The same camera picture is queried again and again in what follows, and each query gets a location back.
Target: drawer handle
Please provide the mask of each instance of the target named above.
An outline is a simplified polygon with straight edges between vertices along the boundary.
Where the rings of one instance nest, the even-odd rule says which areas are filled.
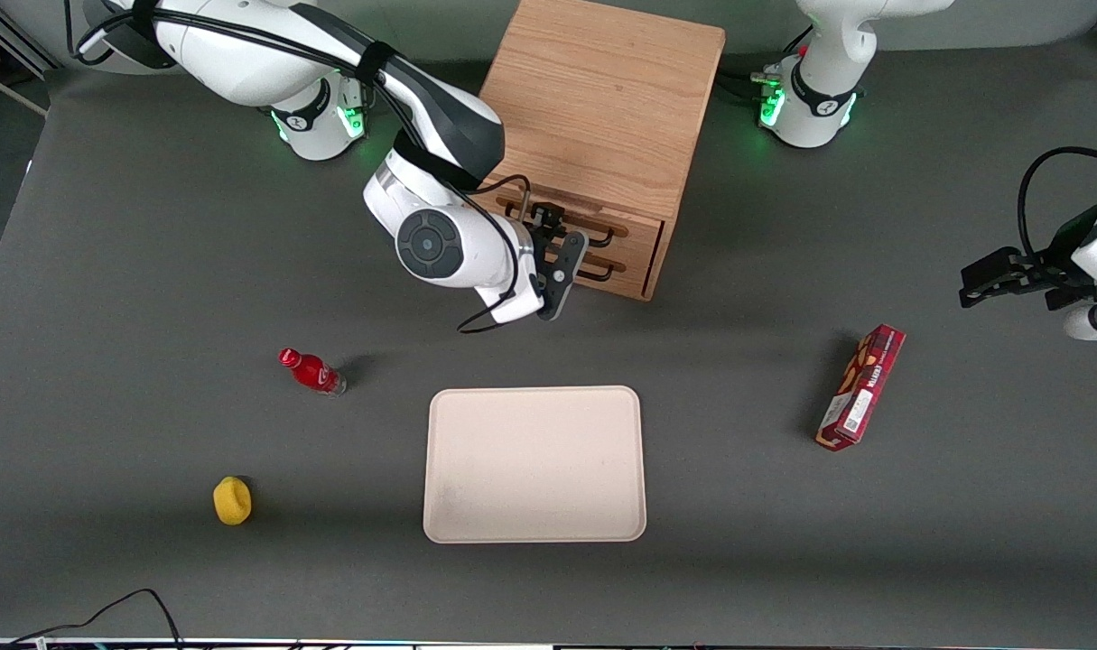
[[[607,283],[607,281],[611,280],[611,276],[613,276],[613,271],[614,269],[609,266],[609,270],[604,271],[601,275],[589,273],[588,271],[577,271],[576,275],[585,277],[585,280],[593,281],[593,283]]]
[[[592,238],[590,238],[589,248],[604,248],[609,246],[609,243],[613,242],[614,236],[617,236],[617,231],[610,228],[609,233],[607,233],[603,239],[593,240]]]

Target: gray table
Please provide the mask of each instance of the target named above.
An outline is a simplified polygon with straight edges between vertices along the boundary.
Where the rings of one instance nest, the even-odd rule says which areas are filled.
[[[0,637],[149,585],[188,637],[1097,647],[1097,345],[1040,296],[957,305],[1028,162],[1097,147],[1097,37],[882,54],[870,88],[823,151],[714,100],[652,304],[459,337],[475,297],[410,278],[361,202],[386,115],[308,164],[192,79],[55,79],[0,248]],[[1052,164],[1037,238],[1096,198],[1097,163]],[[825,452],[881,321],[895,375]],[[293,386],[284,345],[350,395]],[[429,543],[429,399],[555,384],[638,391],[643,538]],[[247,526],[215,521],[227,474]],[[165,630],[128,602],[91,634]]]

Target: plastic bottle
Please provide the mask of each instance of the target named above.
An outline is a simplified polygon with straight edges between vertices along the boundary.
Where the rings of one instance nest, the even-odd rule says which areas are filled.
[[[298,351],[283,349],[279,353],[279,362],[291,367],[296,381],[318,394],[338,397],[347,390],[347,379],[314,354],[299,354]]]

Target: barcode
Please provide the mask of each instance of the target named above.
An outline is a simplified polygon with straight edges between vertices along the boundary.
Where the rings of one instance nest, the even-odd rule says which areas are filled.
[[[862,388],[861,392],[857,396],[857,400],[853,402],[853,408],[849,410],[849,417],[845,419],[846,431],[857,433],[858,429],[861,429],[861,420],[864,418],[864,412],[869,410],[872,401],[873,394]]]

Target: cardboard box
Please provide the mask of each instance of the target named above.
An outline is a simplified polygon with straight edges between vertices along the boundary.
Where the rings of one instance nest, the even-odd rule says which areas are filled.
[[[840,452],[861,442],[903,342],[906,342],[906,334],[889,324],[880,326],[861,339],[857,354],[845,367],[837,396],[829,402],[829,410],[817,429],[817,442],[825,448]]]

